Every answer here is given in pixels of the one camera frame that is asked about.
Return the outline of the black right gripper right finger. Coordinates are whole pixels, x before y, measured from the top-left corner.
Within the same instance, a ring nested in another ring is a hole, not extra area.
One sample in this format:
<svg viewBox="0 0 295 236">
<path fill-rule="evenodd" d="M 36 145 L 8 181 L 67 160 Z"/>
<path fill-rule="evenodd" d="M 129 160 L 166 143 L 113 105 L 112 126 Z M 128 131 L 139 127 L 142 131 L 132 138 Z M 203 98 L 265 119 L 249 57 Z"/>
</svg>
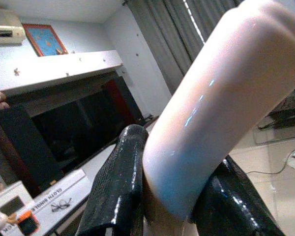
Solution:
<svg viewBox="0 0 295 236">
<path fill-rule="evenodd" d="M 209 177 L 191 222 L 200 236 L 284 235 L 251 180 L 231 157 Z"/>
</svg>

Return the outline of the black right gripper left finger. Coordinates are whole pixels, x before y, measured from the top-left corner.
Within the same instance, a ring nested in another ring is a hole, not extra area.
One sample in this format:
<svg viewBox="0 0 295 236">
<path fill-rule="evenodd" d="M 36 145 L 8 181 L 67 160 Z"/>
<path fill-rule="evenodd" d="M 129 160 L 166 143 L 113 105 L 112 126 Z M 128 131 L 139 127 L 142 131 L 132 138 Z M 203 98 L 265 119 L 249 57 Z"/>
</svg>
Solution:
<svg viewBox="0 0 295 236">
<path fill-rule="evenodd" d="M 95 176 L 77 229 L 79 236 L 144 234 L 142 156 L 147 138 L 147 130 L 140 125 L 123 129 Z"/>
</svg>

